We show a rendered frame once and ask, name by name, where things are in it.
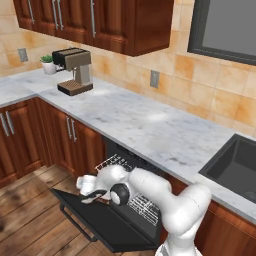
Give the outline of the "grey wall outlet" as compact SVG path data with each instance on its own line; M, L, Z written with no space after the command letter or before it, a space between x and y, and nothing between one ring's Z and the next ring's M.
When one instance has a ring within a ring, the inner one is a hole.
M19 54L21 62L27 62L28 61L27 50L25 48L20 48L18 50L18 54Z
M158 71L151 71L150 74L150 86L153 88L157 88L158 87L158 82L159 82L159 76L160 73Z

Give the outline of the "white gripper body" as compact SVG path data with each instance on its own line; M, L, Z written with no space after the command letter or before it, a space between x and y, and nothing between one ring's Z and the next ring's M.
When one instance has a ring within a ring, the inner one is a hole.
M79 176L76 181L76 188L79 190L79 195L82 197L94 197L95 182L96 176L94 175Z

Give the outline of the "black and grey coffee machine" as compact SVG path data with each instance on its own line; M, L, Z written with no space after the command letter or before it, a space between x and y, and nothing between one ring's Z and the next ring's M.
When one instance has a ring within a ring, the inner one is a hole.
M59 91L75 96L93 89L89 66L91 53L81 48L68 48L52 52L53 63L73 73L73 78L57 84Z

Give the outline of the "black dishwasher door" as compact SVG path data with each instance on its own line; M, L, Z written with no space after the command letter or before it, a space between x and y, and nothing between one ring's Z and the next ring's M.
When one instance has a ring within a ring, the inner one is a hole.
M65 211L90 236L96 236L111 252L145 251L147 240L111 208L110 203L84 204L79 196L51 188Z

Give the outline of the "dark wood cupboard door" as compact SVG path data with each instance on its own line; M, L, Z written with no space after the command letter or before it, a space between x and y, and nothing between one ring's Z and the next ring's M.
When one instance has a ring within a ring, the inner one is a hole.
M75 121L75 131L77 137L74 143L75 175L96 175L95 167L106 156L103 136L78 121Z
M17 178L17 170L11 156L10 136L6 136L0 121L0 188Z
M42 153L42 138L33 99L25 100L7 106L14 126L10 137L13 142L15 157L22 175L27 175L44 165Z
M74 176L76 165L68 132L69 117L42 99L39 100L39 106L50 162L63 167Z

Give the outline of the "black sink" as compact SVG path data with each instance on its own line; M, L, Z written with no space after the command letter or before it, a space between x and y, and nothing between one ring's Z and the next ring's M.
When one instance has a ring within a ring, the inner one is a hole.
M199 173L256 204L256 141L234 134Z

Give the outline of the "black dishwasher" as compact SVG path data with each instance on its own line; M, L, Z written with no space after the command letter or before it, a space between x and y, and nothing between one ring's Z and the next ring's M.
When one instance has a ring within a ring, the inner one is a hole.
M143 158L135 155L131 151L125 149L121 145L117 144L116 142L104 138L105 145L106 145L106 154L107 158L113 156L114 154L118 154L124 159L126 159L130 164L133 164L134 167L145 169L149 172L152 172L160 177L166 178L167 174L157 168L156 166L152 165L148 161L144 160ZM113 202L110 202L111 208L114 209L118 214L120 214L127 223L129 223L133 228L135 228L144 238L147 240L148 245L145 246L147 250L153 249L156 250L160 246L160 236L162 231L162 223L161 223L161 215L160 210L158 213L158 223L156 226L149 223L146 219L142 216L137 214L133 209L129 206L123 205L118 206Z

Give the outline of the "green plant in white pot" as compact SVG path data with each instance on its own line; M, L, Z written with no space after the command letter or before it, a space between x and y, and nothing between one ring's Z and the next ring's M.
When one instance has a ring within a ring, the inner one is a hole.
M56 65L53 63L53 57L51 55L45 55L40 58L44 72L47 75L53 75L57 72Z

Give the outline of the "grey framed window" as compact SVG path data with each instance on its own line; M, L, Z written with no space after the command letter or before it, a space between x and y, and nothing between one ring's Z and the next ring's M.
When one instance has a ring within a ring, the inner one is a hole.
M195 0L187 51L256 66L256 0Z

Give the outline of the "dark wood wall cupboards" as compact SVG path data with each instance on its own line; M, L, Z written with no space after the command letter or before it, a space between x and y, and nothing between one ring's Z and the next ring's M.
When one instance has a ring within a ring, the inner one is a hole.
M13 0L21 28L140 56L169 46L174 0Z

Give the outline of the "dark wood sink cupboard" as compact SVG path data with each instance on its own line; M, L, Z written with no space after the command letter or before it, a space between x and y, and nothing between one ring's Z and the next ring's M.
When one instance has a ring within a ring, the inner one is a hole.
M212 200L195 245L203 256L256 256L256 225Z

